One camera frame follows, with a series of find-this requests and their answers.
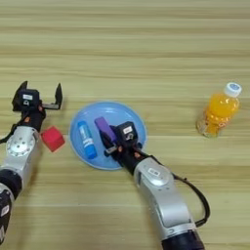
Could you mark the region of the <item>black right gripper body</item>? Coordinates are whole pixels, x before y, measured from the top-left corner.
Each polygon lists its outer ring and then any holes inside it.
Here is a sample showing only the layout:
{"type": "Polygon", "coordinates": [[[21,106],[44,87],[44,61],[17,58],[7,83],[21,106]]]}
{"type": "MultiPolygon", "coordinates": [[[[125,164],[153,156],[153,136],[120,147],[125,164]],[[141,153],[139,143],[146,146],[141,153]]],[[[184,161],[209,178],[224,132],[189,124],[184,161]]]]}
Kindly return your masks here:
{"type": "Polygon", "coordinates": [[[113,143],[107,143],[104,147],[104,155],[106,157],[111,156],[121,167],[126,168],[131,175],[134,175],[138,164],[148,158],[148,154],[143,153],[135,146],[117,146],[113,143]]]}

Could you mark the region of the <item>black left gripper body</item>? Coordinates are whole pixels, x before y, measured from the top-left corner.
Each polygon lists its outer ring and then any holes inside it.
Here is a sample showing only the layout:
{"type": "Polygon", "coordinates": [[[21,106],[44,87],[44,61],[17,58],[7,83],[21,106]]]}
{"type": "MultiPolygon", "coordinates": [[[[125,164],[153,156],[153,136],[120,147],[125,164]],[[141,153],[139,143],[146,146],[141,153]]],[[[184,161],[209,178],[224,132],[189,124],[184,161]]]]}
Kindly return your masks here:
{"type": "Polygon", "coordinates": [[[21,106],[21,126],[27,126],[40,131],[42,123],[46,118],[46,110],[59,110],[61,106],[59,104],[42,104],[39,105],[27,105],[21,106]]]}

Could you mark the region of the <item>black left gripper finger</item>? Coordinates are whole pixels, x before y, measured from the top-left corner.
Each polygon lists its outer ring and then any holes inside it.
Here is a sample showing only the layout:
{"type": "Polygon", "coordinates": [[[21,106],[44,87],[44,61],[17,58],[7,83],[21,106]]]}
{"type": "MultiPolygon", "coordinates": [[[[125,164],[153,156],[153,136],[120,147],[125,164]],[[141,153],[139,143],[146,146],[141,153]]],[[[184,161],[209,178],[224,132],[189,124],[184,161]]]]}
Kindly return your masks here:
{"type": "Polygon", "coordinates": [[[12,100],[13,111],[24,111],[27,108],[28,100],[23,97],[23,91],[26,90],[27,82],[24,81],[20,84],[15,92],[14,98],[12,100]]]}
{"type": "Polygon", "coordinates": [[[63,89],[61,83],[58,84],[58,87],[56,89],[55,93],[55,99],[57,105],[62,105],[63,102],[63,89]]]}

